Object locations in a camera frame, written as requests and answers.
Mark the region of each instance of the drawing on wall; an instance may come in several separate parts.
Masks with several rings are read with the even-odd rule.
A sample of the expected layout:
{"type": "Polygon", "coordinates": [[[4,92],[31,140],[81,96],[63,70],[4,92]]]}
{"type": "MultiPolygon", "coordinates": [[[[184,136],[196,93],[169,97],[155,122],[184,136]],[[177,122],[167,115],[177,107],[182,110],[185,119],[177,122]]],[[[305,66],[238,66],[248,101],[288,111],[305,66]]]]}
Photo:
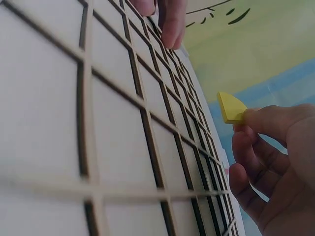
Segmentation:
{"type": "MultiPolygon", "coordinates": [[[[215,19],[218,17],[218,13],[216,12],[217,7],[221,7],[224,4],[229,4],[231,0],[223,1],[216,4],[209,5],[208,2],[206,2],[206,5],[208,6],[199,6],[198,8],[192,9],[188,8],[188,12],[186,13],[186,28],[191,27],[195,24],[201,24],[203,25],[209,18],[215,19]]],[[[235,23],[240,22],[242,19],[244,19],[250,12],[251,8],[246,9],[245,11],[239,13],[235,7],[231,7],[229,11],[227,11],[225,14],[220,12],[219,16],[234,16],[235,19],[228,20],[228,25],[233,25],[235,23]]]]}

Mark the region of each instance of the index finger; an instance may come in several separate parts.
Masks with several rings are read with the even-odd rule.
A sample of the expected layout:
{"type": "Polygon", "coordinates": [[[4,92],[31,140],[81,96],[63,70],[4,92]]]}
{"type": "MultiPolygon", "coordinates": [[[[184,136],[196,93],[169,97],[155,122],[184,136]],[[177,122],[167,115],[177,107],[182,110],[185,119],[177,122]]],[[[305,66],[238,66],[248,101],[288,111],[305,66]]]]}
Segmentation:
{"type": "Polygon", "coordinates": [[[296,107],[268,106],[260,110],[248,109],[244,112],[244,122],[255,132],[268,135],[272,138],[286,141],[289,128],[313,111],[311,105],[296,107]]]}
{"type": "Polygon", "coordinates": [[[162,41],[166,48],[177,49],[176,40],[182,40],[182,32],[185,27],[187,0],[168,0],[166,7],[165,22],[162,26],[162,41]]]}

